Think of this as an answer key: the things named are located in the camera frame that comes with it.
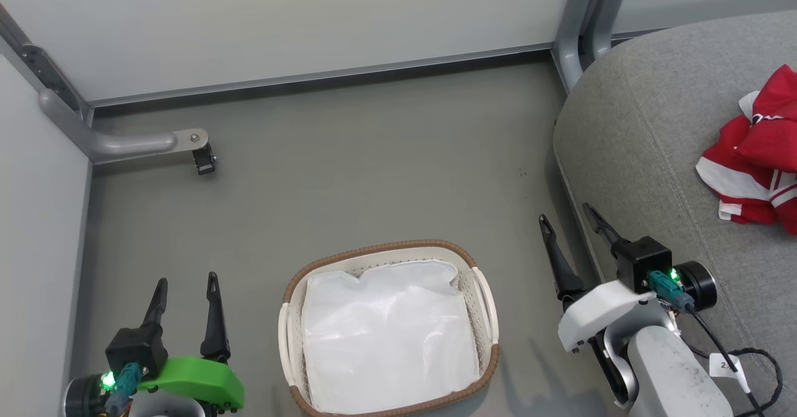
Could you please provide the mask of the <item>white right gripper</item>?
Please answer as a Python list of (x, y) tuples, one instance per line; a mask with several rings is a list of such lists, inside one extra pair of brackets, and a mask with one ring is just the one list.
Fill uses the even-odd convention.
[[(584, 202), (582, 209), (590, 228), (603, 239), (610, 255), (617, 256), (616, 249), (624, 238), (589, 202)], [(620, 281), (607, 282), (587, 292), (560, 249), (556, 232), (545, 215), (539, 216), (539, 225), (556, 297), (560, 302), (568, 302), (558, 328), (561, 343), (572, 352), (589, 344), (615, 396), (615, 405), (631, 408), (638, 397), (639, 384), (634, 369), (621, 353), (646, 327), (677, 333), (671, 313), (654, 292), (634, 293)]]

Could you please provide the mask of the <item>white basket liner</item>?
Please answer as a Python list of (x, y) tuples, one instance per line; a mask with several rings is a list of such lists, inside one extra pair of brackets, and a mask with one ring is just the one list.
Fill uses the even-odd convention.
[(311, 403), (355, 415), (440, 399), (480, 377), (459, 271), (406, 261), (308, 279), (301, 313)]

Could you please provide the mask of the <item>white wicker-rimmed laundry basket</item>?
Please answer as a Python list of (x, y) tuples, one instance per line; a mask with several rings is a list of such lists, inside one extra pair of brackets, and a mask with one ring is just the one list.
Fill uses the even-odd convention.
[[(367, 270), (387, 264), (430, 259), (450, 262), (459, 272), (455, 286), (464, 293), (466, 298), (468, 317), (473, 330), (476, 355), (478, 355), (480, 377), (461, 391), (421, 402), (418, 405), (355, 415), (323, 413), (317, 410), (311, 403), (304, 362), (303, 338), (299, 331), (301, 306), (304, 302), (309, 276), (335, 270), (362, 274)], [(299, 270), (288, 283), (277, 320), (277, 341), (283, 375), (288, 389), (290, 389), (291, 397), (307, 417), (410, 417), (455, 405), (455, 403), (478, 394), (492, 380), (500, 358), (499, 337), (500, 327), (495, 301), (489, 282), (476, 266), (476, 261), (465, 249), (453, 242), (436, 239), (396, 241), (367, 246), (336, 253), (311, 262)]]

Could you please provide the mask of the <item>grey partition post with bracket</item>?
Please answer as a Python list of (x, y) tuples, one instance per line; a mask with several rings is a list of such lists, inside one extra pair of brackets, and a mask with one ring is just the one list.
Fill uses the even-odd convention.
[(43, 113), (58, 125), (82, 122), (86, 128), (92, 125), (92, 107), (78, 93), (54, 59), (18, 25), (7, 9), (0, 3), (0, 38), (37, 79), (38, 103)]

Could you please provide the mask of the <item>red and white garment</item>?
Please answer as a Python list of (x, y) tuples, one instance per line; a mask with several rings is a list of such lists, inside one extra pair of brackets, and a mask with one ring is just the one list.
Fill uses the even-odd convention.
[(739, 108), (703, 152), (698, 176), (719, 199), (720, 219), (780, 223), (797, 235), (797, 71), (782, 65)]

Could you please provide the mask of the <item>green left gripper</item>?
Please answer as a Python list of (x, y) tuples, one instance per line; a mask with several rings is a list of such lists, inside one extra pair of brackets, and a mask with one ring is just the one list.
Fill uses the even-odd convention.
[[(141, 324), (161, 326), (167, 309), (168, 280), (160, 278)], [(245, 407), (245, 387), (228, 366), (230, 341), (217, 273), (207, 280), (209, 303), (205, 337), (199, 357), (169, 358), (160, 375), (139, 384), (128, 417), (218, 417)]]

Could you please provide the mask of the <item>long grey partition foot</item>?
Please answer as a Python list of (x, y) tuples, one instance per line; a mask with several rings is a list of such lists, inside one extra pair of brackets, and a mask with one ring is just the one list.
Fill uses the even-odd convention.
[(38, 93), (38, 103), (43, 114), (94, 164), (199, 151), (210, 144), (210, 137), (202, 128), (126, 136), (100, 133), (80, 119), (51, 89)]

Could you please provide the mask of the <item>black caster wheel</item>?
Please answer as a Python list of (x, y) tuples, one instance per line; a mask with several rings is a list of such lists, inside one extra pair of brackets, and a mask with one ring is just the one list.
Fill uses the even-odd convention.
[(211, 144), (193, 150), (192, 157), (196, 165), (197, 175), (208, 175), (216, 170), (217, 158), (213, 153)]

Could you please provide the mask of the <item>grey partition base rail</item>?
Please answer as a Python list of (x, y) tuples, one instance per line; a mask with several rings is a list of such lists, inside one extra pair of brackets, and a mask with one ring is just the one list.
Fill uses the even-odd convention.
[(415, 62), (382, 63), (372, 67), (337, 69), (324, 73), (291, 75), (266, 80), (224, 83), (207, 87), (176, 89), (165, 93), (125, 96), (91, 103), (100, 116), (128, 115), (165, 109), (196, 107), (235, 100), (307, 93), (370, 83), (394, 82), (419, 77), (496, 68), (517, 63), (549, 62), (553, 43), (524, 45), (508, 49), (435, 57)]

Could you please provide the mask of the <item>white paper tag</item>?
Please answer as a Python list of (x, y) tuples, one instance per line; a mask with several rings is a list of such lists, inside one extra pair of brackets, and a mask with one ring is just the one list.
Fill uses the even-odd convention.
[(738, 357), (730, 354), (728, 357), (724, 357), (722, 354), (709, 355), (709, 375), (711, 377), (738, 378), (740, 374), (743, 375), (743, 368)]

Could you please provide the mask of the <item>grey fabric sofa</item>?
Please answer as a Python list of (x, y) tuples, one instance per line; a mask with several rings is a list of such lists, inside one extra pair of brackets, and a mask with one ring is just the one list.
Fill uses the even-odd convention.
[(797, 11), (720, 18), (616, 46), (584, 71), (557, 118), (554, 151), (572, 202), (630, 240), (719, 284), (701, 317), (728, 349), (769, 352), (783, 391), (766, 417), (797, 417), (797, 236), (719, 218), (696, 164), (738, 102), (782, 65), (797, 69)]

